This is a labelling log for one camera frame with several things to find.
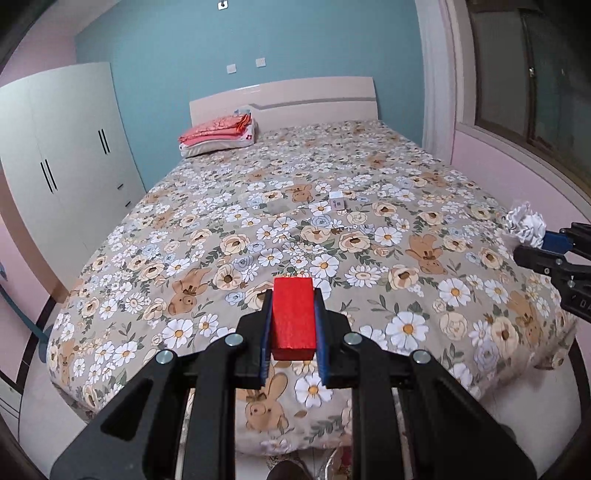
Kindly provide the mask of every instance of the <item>bed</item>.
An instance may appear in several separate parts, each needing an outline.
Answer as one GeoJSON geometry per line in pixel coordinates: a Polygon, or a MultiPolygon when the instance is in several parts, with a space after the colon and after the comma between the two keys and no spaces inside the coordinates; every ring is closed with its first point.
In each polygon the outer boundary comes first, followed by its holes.
{"type": "MultiPolygon", "coordinates": [[[[528,367],[560,366],[576,319],[548,277],[513,262],[505,210],[379,122],[371,79],[233,90],[192,102],[191,118],[244,105],[256,143],[183,160],[65,302],[48,367],[77,410],[91,418],[159,350],[232,332],[277,276],[311,276],[354,331],[393,352],[428,349],[478,399],[528,367]],[[331,209],[335,190],[345,210],[331,209]]],[[[349,445],[350,429],[349,392],[326,390],[315,361],[272,361],[263,390],[237,393],[243,453],[349,445]]]]}

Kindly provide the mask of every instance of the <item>red block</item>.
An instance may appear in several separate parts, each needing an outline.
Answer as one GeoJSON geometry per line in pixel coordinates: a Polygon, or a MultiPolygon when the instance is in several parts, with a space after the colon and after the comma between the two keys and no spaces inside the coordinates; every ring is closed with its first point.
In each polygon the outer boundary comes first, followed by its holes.
{"type": "Polygon", "coordinates": [[[316,316],[311,278],[275,279],[271,342],[275,360],[312,360],[316,351],[316,316]]]}

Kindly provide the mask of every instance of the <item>shoe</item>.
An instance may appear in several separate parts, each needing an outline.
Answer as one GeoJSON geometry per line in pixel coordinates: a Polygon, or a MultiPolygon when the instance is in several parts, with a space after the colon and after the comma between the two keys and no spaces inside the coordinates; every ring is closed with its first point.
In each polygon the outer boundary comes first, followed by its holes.
{"type": "Polygon", "coordinates": [[[269,472],[267,480],[312,480],[304,468],[291,460],[283,460],[269,472]]]}

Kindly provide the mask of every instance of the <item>ceiling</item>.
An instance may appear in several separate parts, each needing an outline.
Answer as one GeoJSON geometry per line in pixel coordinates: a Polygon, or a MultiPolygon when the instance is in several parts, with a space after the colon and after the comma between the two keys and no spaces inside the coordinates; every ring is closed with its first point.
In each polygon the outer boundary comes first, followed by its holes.
{"type": "Polygon", "coordinates": [[[27,40],[73,36],[121,0],[57,0],[31,27],[27,40]]]}

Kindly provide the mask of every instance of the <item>teal wall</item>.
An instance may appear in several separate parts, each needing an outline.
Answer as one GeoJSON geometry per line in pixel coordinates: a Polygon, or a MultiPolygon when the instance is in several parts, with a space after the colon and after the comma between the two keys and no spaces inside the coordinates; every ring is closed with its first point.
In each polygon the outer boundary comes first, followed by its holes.
{"type": "Polygon", "coordinates": [[[178,163],[189,102],[257,83],[372,76],[379,116],[420,143],[424,81],[414,0],[122,0],[76,37],[109,61],[125,132],[151,188],[178,163]],[[257,69],[255,59],[267,66],[257,69]],[[226,65],[237,72],[228,75],[226,65]]]}

